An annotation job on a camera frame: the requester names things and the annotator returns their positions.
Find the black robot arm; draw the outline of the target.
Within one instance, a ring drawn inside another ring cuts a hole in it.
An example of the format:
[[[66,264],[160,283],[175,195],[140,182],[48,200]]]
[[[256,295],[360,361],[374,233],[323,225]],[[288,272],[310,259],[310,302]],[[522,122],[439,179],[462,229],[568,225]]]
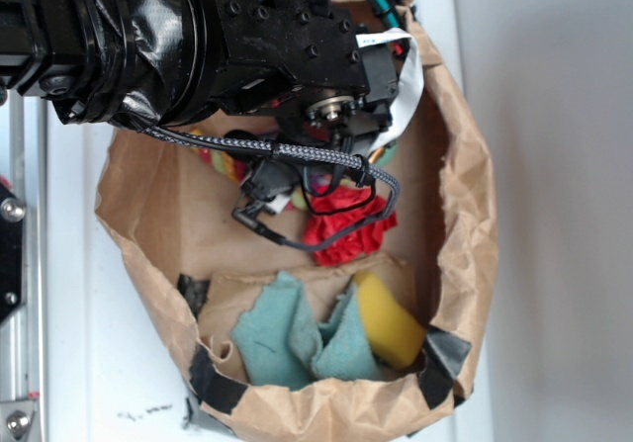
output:
[[[1,0],[1,86],[66,124],[272,116],[304,144],[386,132],[398,92],[332,0]]]

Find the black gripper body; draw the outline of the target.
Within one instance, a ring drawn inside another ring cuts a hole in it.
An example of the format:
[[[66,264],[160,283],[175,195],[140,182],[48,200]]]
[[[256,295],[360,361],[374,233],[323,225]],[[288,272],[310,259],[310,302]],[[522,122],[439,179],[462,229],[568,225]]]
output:
[[[210,89],[228,115],[269,116],[301,145],[368,149],[393,123],[391,52],[362,47],[331,0],[216,0],[221,52]]]

